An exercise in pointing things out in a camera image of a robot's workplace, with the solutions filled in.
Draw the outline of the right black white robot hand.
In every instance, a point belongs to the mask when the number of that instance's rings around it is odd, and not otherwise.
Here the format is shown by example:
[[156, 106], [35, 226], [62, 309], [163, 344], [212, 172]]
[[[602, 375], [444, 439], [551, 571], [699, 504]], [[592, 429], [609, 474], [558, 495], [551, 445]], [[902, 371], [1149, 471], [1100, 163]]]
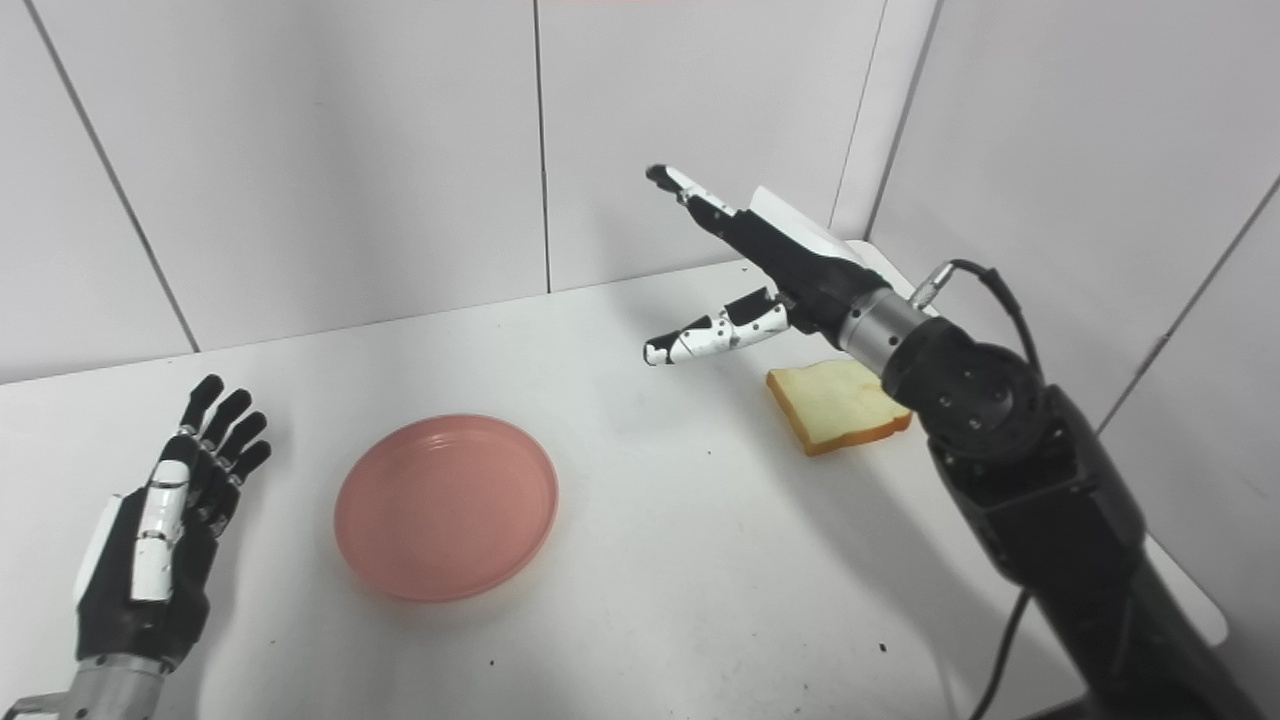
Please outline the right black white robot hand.
[[891, 290], [890, 282], [854, 251], [764, 187], [745, 209], [735, 209], [671, 165], [654, 164], [645, 177], [673, 195], [701, 229], [774, 286], [650, 338], [643, 347], [650, 366], [745, 348], [791, 328], [822, 334], [838, 347], [840, 333], [855, 310]]

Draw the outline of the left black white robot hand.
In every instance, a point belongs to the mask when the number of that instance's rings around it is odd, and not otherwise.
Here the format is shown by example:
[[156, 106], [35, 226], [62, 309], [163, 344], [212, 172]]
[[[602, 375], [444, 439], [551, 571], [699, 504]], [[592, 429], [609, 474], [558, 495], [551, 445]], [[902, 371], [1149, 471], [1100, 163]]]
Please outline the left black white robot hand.
[[147, 479], [111, 501], [78, 580], [77, 660], [125, 655], [172, 671], [201, 639], [221, 536], [273, 452], [252, 402], [206, 375]]

